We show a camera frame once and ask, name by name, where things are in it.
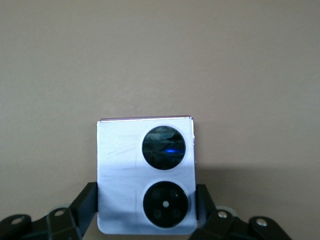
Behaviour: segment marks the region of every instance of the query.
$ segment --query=phone top edge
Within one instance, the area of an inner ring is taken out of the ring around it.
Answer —
[[[125,122],[125,121],[143,121],[143,120],[161,120],[161,119],[168,119],[168,120],[173,120],[173,119],[191,119],[193,120],[194,118],[189,115],[182,115],[182,116],[146,116],[146,117],[123,117],[123,118],[102,118],[98,123],[103,123],[103,122]]]

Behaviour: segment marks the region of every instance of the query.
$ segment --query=wall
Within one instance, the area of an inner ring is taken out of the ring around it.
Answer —
[[[96,181],[100,118],[191,115],[198,182],[216,204],[317,239],[319,11],[308,0],[1,1],[0,219],[38,219]],[[127,238],[95,221],[85,235]]]

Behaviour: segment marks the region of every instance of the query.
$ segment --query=circular camera module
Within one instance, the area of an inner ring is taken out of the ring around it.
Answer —
[[[186,144],[181,134],[168,126],[158,126],[144,137],[142,153],[145,160],[160,170],[172,169],[185,156]]]
[[[172,228],[185,218],[188,198],[177,184],[161,181],[146,191],[143,209],[147,218],[156,226]]]

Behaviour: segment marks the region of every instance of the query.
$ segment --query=camera module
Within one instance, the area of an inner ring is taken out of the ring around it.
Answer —
[[[188,198],[177,184],[161,181],[146,191],[143,209],[147,218],[156,226],[172,228],[185,218]]]
[[[185,156],[182,135],[172,127],[158,126],[147,133],[142,142],[145,160],[154,168],[168,170],[177,166]]]

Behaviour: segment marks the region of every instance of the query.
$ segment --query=black circle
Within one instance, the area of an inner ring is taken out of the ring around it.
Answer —
[[[160,170],[172,169],[184,158],[186,144],[174,128],[158,126],[145,135],[142,153],[152,167]]]
[[[188,198],[177,184],[161,181],[146,191],[143,198],[143,209],[146,217],[156,226],[172,228],[185,218],[188,212]]]

